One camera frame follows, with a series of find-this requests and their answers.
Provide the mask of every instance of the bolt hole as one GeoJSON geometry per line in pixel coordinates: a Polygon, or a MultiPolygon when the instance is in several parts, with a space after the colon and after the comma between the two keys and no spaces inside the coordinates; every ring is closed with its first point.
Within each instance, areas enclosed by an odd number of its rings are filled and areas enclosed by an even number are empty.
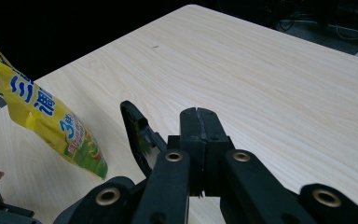
{"type": "Polygon", "coordinates": [[[338,196],[328,190],[325,189],[315,189],[312,192],[313,198],[315,198],[316,201],[319,203],[322,203],[329,207],[340,207],[341,206],[341,200],[338,198],[338,196]]]}
{"type": "Polygon", "coordinates": [[[178,152],[172,152],[165,156],[165,159],[167,159],[167,161],[180,161],[182,158],[182,154],[178,152]]]}
{"type": "Polygon", "coordinates": [[[150,222],[152,224],[163,224],[165,223],[165,215],[162,213],[154,213],[151,217],[150,217],[150,222]]]}
{"type": "Polygon", "coordinates": [[[248,161],[251,159],[251,157],[244,152],[236,152],[234,153],[233,157],[237,161],[248,161]]]}
{"type": "Polygon", "coordinates": [[[100,206],[107,206],[115,203],[120,198],[120,191],[116,188],[101,190],[96,198],[95,202],[100,206]]]}

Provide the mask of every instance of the yellow snack bag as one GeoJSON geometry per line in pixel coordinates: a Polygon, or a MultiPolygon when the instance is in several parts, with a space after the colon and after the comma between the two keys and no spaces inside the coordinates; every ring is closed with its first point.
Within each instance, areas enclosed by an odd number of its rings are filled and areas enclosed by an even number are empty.
{"type": "Polygon", "coordinates": [[[0,94],[14,122],[37,133],[67,161],[105,179],[107,164],[91,132],[60,99],[17,71],[1,52],[0,94]]]}

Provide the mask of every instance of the cable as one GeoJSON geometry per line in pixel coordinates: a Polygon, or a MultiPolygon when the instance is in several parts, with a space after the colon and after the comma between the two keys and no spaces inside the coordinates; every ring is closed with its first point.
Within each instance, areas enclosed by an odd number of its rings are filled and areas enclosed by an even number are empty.
{"type": "MultiPolygon", "coordinates": [[[[280,26],[281,26],[281,22],[318,23],[318,22],[316,22],[316,21],[281,20],[281,21],[280,21],[280,26]]],[[[283,29],[283,30],[284,30],[284,31],[289,30],[289,29],[293,26],[293,23],[292,23],[292,25],[291,25],[289,28],[286,28],[286,29],[283,29]]],[[[348,27],[338,26],[337,24],[336,24],[336,25],[328,24],[328,26],[336,28],[336,33],[337,33],[337,35],[338,35],[340,38],[347,39],[347,40],[357,40],[357,39],[358,39],[358,37],[355,37],[355,38],[345,37],[345,36],[343,36],[342,34],[339,33],[338,29],[353,31],[353,32],[356,32],[356,33],[358,33],[358,30],[355,30],[355,29],[352,29],[352,28],[348,28],[348,27]]]]}

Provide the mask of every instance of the light wood grain surface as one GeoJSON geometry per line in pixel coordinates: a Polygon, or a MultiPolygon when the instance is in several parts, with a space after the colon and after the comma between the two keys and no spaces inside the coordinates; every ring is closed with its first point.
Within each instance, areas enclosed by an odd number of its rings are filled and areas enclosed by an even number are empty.
{"type": "MultiPolygon", "coordinates": [[[[36,83],[93,132],[109,164],[107,179],[144,179],[121,102],[133,102],[166,140],[179,134],[180,112],[195,106],[216,112],[235,147],[252,151],[286,188],[322,183],[358,203],[354,56],[190,5],[36,83]]],[[[34,210],[43,223],[103,183],[12,122],[6,107],[0,108],[0,170],[5,202],[34,210]]],[[[224,223],[218,204],[192,198],[189,223],[224,223]]]]}

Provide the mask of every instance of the snack bag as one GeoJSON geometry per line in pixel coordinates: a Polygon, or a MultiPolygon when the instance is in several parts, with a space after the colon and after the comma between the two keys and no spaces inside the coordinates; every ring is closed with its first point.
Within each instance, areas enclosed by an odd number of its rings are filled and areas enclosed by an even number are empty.
{"type": "Polygon", "coordinates": [[[17,71],[1,52],[0,94],[14,122],[37,133],[67,161],[105,179],[107,164],[91,132],[60,99],[17,71]]]}

